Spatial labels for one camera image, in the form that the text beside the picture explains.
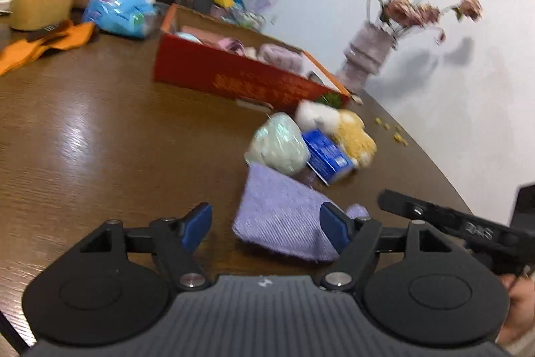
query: human hand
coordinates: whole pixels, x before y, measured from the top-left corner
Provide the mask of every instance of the human hand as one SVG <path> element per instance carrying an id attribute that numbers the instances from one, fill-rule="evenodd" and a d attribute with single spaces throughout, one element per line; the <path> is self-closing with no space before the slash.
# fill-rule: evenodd
<path id="1" fill-rule="evenodd" d="M 517 279 L 512 274 L 500 276 L 500 280 L 509 291 L 510 306 L 497 343 L 507 345 L 535 323 L 535 282 L 527 277 Z"/>

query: vase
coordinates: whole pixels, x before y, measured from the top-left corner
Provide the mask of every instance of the vase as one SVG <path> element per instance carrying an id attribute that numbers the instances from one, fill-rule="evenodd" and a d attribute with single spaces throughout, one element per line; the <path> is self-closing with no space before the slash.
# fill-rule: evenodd
<path id="1" fill-rule="evenodd" d="M 371 22 L 364 22 L 344 51 L 346 61 L 336 74 L 349 92 L 362 90 L 369 75 L 376 75 L 395 46 L 388 32 Z"/>

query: orange cloth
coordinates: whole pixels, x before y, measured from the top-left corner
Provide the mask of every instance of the orange cloth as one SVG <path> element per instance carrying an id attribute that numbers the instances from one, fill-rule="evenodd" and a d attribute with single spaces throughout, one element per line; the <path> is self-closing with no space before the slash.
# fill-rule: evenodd
<path id="1" fill-rule="evenodd" d="M 18 40 L 5 48 L 0 53 L 0 76 L 35 61 L 48 49 L 58 49 L 66 51 L 72 48 L 84 46 L 95 31 L 94 22 L 85 22 L 80 25 L 72 25 L 65 31 L 51 33 L 49 36 L 40 40 L 28 42 L 27 40 Z"/>

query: open box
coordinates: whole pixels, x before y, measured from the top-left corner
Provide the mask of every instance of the open box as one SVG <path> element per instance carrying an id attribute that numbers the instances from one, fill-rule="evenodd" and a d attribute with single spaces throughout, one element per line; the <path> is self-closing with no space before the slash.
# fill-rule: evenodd
<path id="1" fill-rule="evenodd" d="M 314 72 L 325 85 L 263 62 L 177 37 L 175 33 L 183 26 L 236 38 L 245 47 L 252 46 L 256 50 L 265 43 L 272 43 L 300 53 L 303 71 Z M 343 85 L 308 52 L 258 32 L 178 5 L 170 6 L 160 29 L 162 35 L 153 70 L 155 81 L 261 103 L 286 112 L 294 111 L 302 99 L 318 100 L 333 93 L 340 97 L 342 104 L 350 99 Z"/>

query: brown tabletop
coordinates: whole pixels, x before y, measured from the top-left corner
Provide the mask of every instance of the brown tabletop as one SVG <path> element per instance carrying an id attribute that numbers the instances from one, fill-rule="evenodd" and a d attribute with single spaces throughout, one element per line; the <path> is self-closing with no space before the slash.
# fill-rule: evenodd
<path id="1" fill-rule="evenodd" d="M 154 83 L 157 37 L 100 35 L 0 77 L 0 308 L 33 342 L 20 308 L 30 280 L 109 218 L 127 227 L 213 205 L 212 229 L 196 253 L 209 274 L 304 274 L 320 266 L 237 241 L 231 222 L 247 165 L 243 153 L 266 115 L 224 98 Z M 469 212 L 431 159 L 369 96 L 354 110 L 375 139 L 371 168 L 331 187 L 341 207 L 360 203 L 388 226 L 384 188 Z M 389 123 L 386 131 L 375 117 Z M 136 261 L 150 263 L 137 255 Z M 14 353 L 0 340 L 0 355 Z"/>

